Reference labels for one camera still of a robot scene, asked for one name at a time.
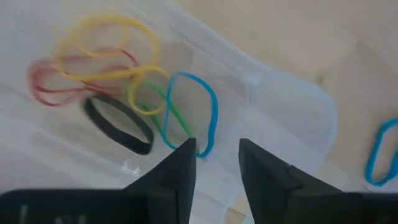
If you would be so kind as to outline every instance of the black rubber band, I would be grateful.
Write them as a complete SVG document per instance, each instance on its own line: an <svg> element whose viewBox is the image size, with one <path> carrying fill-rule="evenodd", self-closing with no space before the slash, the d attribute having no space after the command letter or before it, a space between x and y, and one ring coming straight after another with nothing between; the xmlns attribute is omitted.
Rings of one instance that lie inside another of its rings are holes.
<svg viewBox="0 0 398 224"><path fill-rule="evenodd" d="M115 128L95 108L92 99L97 99L104 103L107 103L127 115L144 133L149 143L143 142L140 139ZM86 98L83 107L89 119L91 119L95 126L97 126L97 128L99 128L105 135L107 135L107 137L137 154L146 155L150 153L150 150L152 149L152 145L154 143L153 131L143 119L135 114L135 112L133 112L133 110L131 110L124 103L109 96L96 94Z"/></svg>

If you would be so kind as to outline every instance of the green rubber band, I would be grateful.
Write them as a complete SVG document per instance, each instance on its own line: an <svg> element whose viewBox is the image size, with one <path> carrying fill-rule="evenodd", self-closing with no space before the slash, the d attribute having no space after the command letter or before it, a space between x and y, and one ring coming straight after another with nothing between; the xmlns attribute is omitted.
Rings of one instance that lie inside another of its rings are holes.
<svg viewBox="0 0 398 224"><path fill-rule="evenodd" d="M166 100L167 96L166 94L163 92L162 88L158 85L156 85L155 83L152 82L142 82L141 85L145 85L145 86L149 86L151 87L153 90L155 90L155 92L162 97L163 100ZM127 88L124 89L124 97L127 98ZM150 110L150 106L145 104L144 102L137 102L138 106L141 107L143 110L149 111ZM170 110L171 112L174 114L175 118L177 119L177 121L180 123L181 127L183 128L183 130L185 131L185 133L188 135L188 137L193 138L193 134L191 132L191 130L188 127L187 122L185 121L185 119L183 118L180 110L173 104L170 104ZM155 124L156 128L158 129L159 133L162 133L163 127L160 124L160 120L157 117L157 115L150 115L150 120Z"/></svg>

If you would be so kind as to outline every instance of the clear plastic container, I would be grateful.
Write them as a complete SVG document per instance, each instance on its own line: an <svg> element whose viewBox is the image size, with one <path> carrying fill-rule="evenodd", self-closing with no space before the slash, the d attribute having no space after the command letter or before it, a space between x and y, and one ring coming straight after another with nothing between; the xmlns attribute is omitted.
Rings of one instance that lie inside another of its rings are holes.
<svg viewBox="0 0 398 224"><path fill-rule="evenodd" d="M198 160L192 222L222 222L226 209L242 191L239 138L252 139L309 173L318 167L334 141L336 106L324 91L253 60L172 2L14 0L1 6L0 52L4 56L0 61L0 93L4 106L0 114L11 127L2 128L7 138L1 144L7 150L1 155L20 161L2 164L2 170L6 170L3 176L13 181L0 186L2 189L124 187L171 152L157 134L153 153L137 156L98 131L78 103L51 109L29 97L27 66L49 57L57 38L81 16L97 12L116 12L143 22L160 37L160 66L170 73L192 72L218 95L216 144L207 159ZM143 55L139 60L145 60L145 52L150 50L130 47L135 55ZM209 97L196 83L180 82L174 99L203 148ZM171 131L179 134L174 124L170 124ZM22 169L19 164L23 164L29 181L13 177L14 167L18 172Z"/></svg>

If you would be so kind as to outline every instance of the black object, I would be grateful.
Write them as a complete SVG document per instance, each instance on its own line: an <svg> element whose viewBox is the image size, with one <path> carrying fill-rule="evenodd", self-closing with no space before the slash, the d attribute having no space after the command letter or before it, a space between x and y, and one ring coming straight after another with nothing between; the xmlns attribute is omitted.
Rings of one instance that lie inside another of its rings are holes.
<svg viewBox="0 0 398 224"><path fill-rule="evenodd" d="M241 177L255 223L398 223L397 194L344 193L288 165L248 139Z"/></svg>
<svg viewBox="0 0 398 224"><path fill-rule="evenodd" d="M95 108L93 104L93 99L97 99L104 103L107 103L127 115L144 133L149 143L143 142L140 139L115 128ZM105 96L98 93L94 96L89 96L88 98L86 98L83 107L89 119L91 119L95 126L97 126L97 128L99 128L105 135L107 135L107 137L111 138L113 141L116 141L117 143L137 154L146 155L150 153L150 150L152 149L152 145L154 143L154 132L143 119L135 114L135 112L133 112L133 110L131 110L124 103L110 96Z"/></svg>
<svg viewBox="0 0 398 224"><path fill-rule="evenodd" d="M196 140L188 139L122 190L15 190L0 197L3 224L188 224Z"/></svg>
<svg viewBox="0 0 398 224"><path fill-rule="evenodd" d="M256 224L397 224L397 194L344 193L247 139L241 176ZM4 224L188 224L196 140L122 190L16 190L0 196Z"/></svg>

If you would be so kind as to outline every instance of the rubber band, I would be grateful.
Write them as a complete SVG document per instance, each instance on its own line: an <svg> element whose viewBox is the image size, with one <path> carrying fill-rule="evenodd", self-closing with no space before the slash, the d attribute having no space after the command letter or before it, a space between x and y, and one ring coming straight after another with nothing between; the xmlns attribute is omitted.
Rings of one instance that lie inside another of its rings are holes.
<svg viewBox="0 0 398 224"><path fill-rule="evenodd" d="M146 81L146 82L142 82L141 85L151 87L153 90L155 90L155 92L159 96L162 97L163 100L167 99L166 94L163 92L162 88L160 86L156 85L155 83ZM127 99L127 89L128 89L128 86L125 91L126 99ZM151 110L150 106L144 102L137 102L137 104L143 110L146 110L146 111ZM191 132L190 128L188 127L188 124L185 121L185 118L182 116L180 110L178 110L178 108L172 102L170 102L170 109L171 109L172 113L174 114L175 118L177 119L177 121L180 123L180 125L183 128L183 130L185 131L185 133L188 135L188 137L193 138L192 132ZM150 115L150 119L155 124L159 133L162 134L163 128L160 124L160 119L156 115Z"/></svg>
<svg viewBox="0 0 398 224"><path fill-rule="evenodd" d="M155 34L144 24L136 21L135 19L127 16L121 15L103 15L97 17L91 17L81 22L81 24L74 28L69 37L64 40L57 50L54 53L54 68L57 69L62 75L79 81L90 81L90 80L106 80L106 79L114 79L114 78L127 78L135 73L138 73L141 67L130 68L126 71L117 71L117 72L105 72L100 74L87 74L87 75L72 75L64 71L62 66L62 61L59 59L61 55L64 54L66 49L73 45L71 43L76 42L76 37L78 34L85 29L86 27L92 26L93 24L97 24L100 22L115 22L117 24L126 25L126 26L134 26L143 31L150 41L152 42L152 60L149 62L149 65L155 65L159 61L159 51L160 51L160 42Z"/></svg>
<svg viewBox="0 0 398 224"><path fill-rule="evenodd" d="M130 53L126 52L125 50L120 50L120 51L124 53L132 61L132 64L134 66L137 66L136 59ZM66 57L62 57L62 59L67 62L81 62L90 58L86 55L69 55ZM94 82L83 82L84 85L82 87L63 89L63 90L50 90L44 88L41 85L43 79L47 78L51 73L57 72L54 68L50 67L50 64L51 60L42 59L36 61L36 63L34 63L28 69L30 91L33 97L43 105L56 106L56 107L64 106L76 100L77 98L81 97L85 91L93 91L101 93L103 95L110 95L110 96L120 96L122 93L121 86L104 86L96 84ZM127 70L127 69L128 67L124 65L111 65L109 67L105 67L104 69L102 69L102 71L107 72L113 70ZM59 101L58 103L51 103L43 99L40 93L54 93L54 94L71 93L71 95Z"/></svg>
<svg viewBox="0 0 398 224"><path fill-rule="evenodd" d="M103 23L102 21L99 20L94 20L91 21L87 24L82 24L80 26L81 29L87 29L89 27L93 27L96 24L101 24ZM120 27L122 29L122 40L120 41L119 46L117 46L115 49L125 49L127 47L127 44L129 43L129 39L130 39L130 33L129 33L129 27L125 24L120 24ZM112 57L115 56L118 51L117 50L105 50L105 51L90 51L85 49L82 44L80 43L80 38L78 36L79 32L74 33L73 35L73 40L75 42L75 46L79 49L80 52L90 56L90 57L94 57L94 58L108 58L108 57Z"/></svg>
<svg viewBox="0 0 398 224"><path fill-rule="evenodd" d="M210 123L209 123L209 128L208 128L207 147L202 153L198 153L197 154L198 158L205 158L205 157L207 157L209 155L209 153L213 149L213 146L214 146L214 143L215 143L215 134L216 134L217 122L218 122L218 100L217 100L216 93L211 88L211 86L209 86L209 84L207 84L201 78L199 78L199 77L197 77L195 75L192 75L190 73L187 73L187 72L178 72L178 73L176 73L175 75L173 75L170 78L169 87L167 89L166 115L165 115L164 124L163 124L162 136L163 136L166 144L170 148L172 148L174 150L177 149L176 146L173 146L173 145L171 145L171 143L168 142L168 140L166 138L166 131L167 131L167 127L169 125L172 90L173 90L173 86L174 86L175 80L179 76L184 76L184 77L190 78L190 79L198 82L209 93L210 98L211 98L211 118L210 118Z"/></svg>
<svg viewBox="0 0 398 224"><path fill-rule="evenodd" d="M107 103L120 112L124 113L128 116L144 133L145 137L148 140L148 143L141 141L140 139L125 133L114 127L108 120L104 118L104 116L96 109L93 99L100 100L104 103ZM124 103L120 102L117 99L114 99L109 96L97 94L91 97L86 98L83 108L94 125L99 128L107 137L112 139L113 141L119 143L120 145L130 149L132 152L135 152L140 155L146 155L150 153L153 143L154 143L154 133L148 124L140 118L135 112L130 110L128 106Z"/></svg>
<svg viewBox="0 0 398 224"><path fill-rule="evenodd" d="M398 176L398 150L396 150L394 157L392 158L390 170L387 172L387 175L381 180L373 180L373 169L376 163L377 154L379 153L381 144L383 142L383 137L388 132L388 130L397 125L398 118L391 119L380 127L380 130L377 134L376 142L373 146L372 153L369 156L368 163L366 164L365 168L365 179L373 186L381 187Z"/></svg>
<svg viewBox="0 0 398 224"><path fill-rule="evenodd" d="M155 67L155 66L145 66L141 69L140 74L138 76L136 76L135 79L131 82L131 84L129 85L129 87L127 89L127 100L132 109L134 109L135 111L137 111L138 113L143 114L143 115L155 115L157 113L160 113L166 107L166 103L162 103L162 105L155 110L144 111L144 110L140 109L134 102L134 100L136 98L137 88L141 84L142 79L145 78L145 74L149 71L156 71L156 72L159 72L162 75L164 75L167 79L170 78L169 73L166 72L163 68Z"/></svg>

